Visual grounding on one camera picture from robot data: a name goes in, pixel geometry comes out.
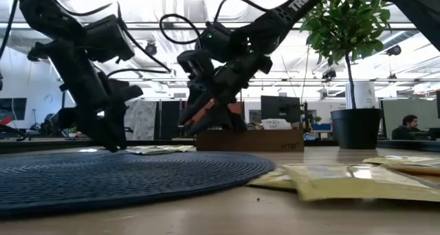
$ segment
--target wooden table surface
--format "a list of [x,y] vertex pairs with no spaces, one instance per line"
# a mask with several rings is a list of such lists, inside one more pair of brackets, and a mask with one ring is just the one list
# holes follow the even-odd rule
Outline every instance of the wooden table surface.
[[[311,147],[305,153],[256,153],[278,164],[360,163],[377,155],[440,154]],[[293,193],[235,188],[203,197],[106,212],[0,223],[1,235],[413,235],[438,234],[440,204],[343,200],[302,203]]]

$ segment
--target ceiling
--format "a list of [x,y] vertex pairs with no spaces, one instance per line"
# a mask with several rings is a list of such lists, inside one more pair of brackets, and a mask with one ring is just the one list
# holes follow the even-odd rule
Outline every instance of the ceiling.
[[[116,0],[59,0],[68,10],[74,12],[88,12],[99,6]],[[118,0],[122,8],[122,16],[134,38],[145,45],[154,41],[158,53],[156,57],[166,63],[173,70],[173,74],[144,74],[145,78],[161,78],[161,81],[142,81],[135,73],[126,72],[114,75],[115,78],[126,79],[135,82],[145,88],[145,96],[162,97],[173,93],[186,92],[184,79],[185,73],[176,64],[176,57],[186,49],[192,49],[192,45],[174,45],[168,42],[158,30],[158,18],[168,13],[178,13],[194,21],[201,30],[205,21],[211,21],[221,0]],[[265,7],[272,8],[285,0],[252,0]],[[0,0],[0,34],[4,32],[6,21],[12,0]],[[391,11],[391,25],[393,32],[384,32],[380,36],[386,47],[398,44],[402,48],[399,56],[387,56],[381,52],[365,60],[357,61],[353,66],[353,77],[355,79],[387,78],[390,73],[396,74],[401,79],[414,78],[440,78],[440,53],[429,43],[429,41],[417,30],[413,24],[395,6],[389,7]],[[112,6],[105,11],[92,16],[79,18],[83,23],[90,23],[116,12]],[[261,15],[261,12],[240,1],[228,1],[223,9],[220,19],[228,27],[242,26],[253,21]],[[186,41],[195,38],[195,33],[188,30],[189,27],[180,21],[175,22],[175,27],[180,30],[169,32],[169,36]],[[344,90],[344,81],[347,79],[345,65],[334,65],[337,78],[340,82],[321,83],[319,79],[322,72],[329,67],[326,64],[317,65],[318,56],[312,49],[306,46],[307,32],[300,33],[292,30],[281,46],[272,54],[274,66],[268,75],[257,73],[258,81],[254,81],[248,90],[244,91],[245,96],[259,96],[262,93],[271,94],[287,92],[289,95],[300,95],[304,93],[306,98],[319,98],[319,91],[331,91],[333,93]],[[15,15],[13,31],[9,41],[9,47],[21,52],[28,52],[35,42],[48,42],[45,36],[31,30],[20,13]],[[141,51],[136,51],[136,56],[127,63],[115,64],[114,60],[99,65],[105,71],[112,71],[120,68],[149,68],[154,69],[157,65],[145,56]],[[281,78],[290,81],[279,81]],[[390,85],[387,82],[376,82],[377,95],[389,96],[392,91],[408,91],[414,93],[413,87],[418,82],[399,82]]]

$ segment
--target person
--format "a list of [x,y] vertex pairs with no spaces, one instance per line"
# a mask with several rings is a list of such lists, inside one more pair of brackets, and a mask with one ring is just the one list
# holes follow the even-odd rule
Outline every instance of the person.
[[407,115],[402,120],[402,125],[393,130],[392,139],[414,140],[415,136],[411,133],[420,132],[417,128],[419,119],[415,115]]

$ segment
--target black plant pot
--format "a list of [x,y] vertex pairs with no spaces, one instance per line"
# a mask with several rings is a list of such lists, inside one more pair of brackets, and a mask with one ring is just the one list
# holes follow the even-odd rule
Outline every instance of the black plant pot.
[[382,110],[332,111],[333,135],[343,149],[376,149]]

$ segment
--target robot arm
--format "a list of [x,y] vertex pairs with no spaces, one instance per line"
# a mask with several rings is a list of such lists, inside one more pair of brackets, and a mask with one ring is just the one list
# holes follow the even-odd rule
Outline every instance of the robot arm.
[[[128,83],[115,88],[112,80],[103,72],[97,73],[92,63],[134,56],[122,19],[110,15],[83,26],[57,0],[19,1],[30,27],[52,39],[45,45],[37,43],[27,57],[50,59],[63,79],[61,91],[69,91],[76,103],[75,108],[60,110],[59,124],[76,124],[79,131],[112,152],[126,148],[125,102],[142,95],[142,90]],[[104,117],[98,116],[101,111]]]
[[[184,71],[193,76],[190,86],[196,82],[206,90],[195,98],[191,97],[190,88],[192,102],[182,114],[181,122],[192,118],[210,100],[216,103],[212,113],[200,119],[191,133],[207,129],[213,122],[230,123],[228,119],[217,119],[230,113],[226,105],[235,101],[242,88],[248,87],[248,81],[258,70],[269,73],[272,62],[266,55],[274,52],[294,24],[321,1],[288,0],[233,32],[216,21],[207,23],[207,28],[199,37],[201,49],[184,52],[177,58]],[[385,1],[394,3],[440,50],[440,0]],[[214,69],[208,64],[210,58],[226,64]]]

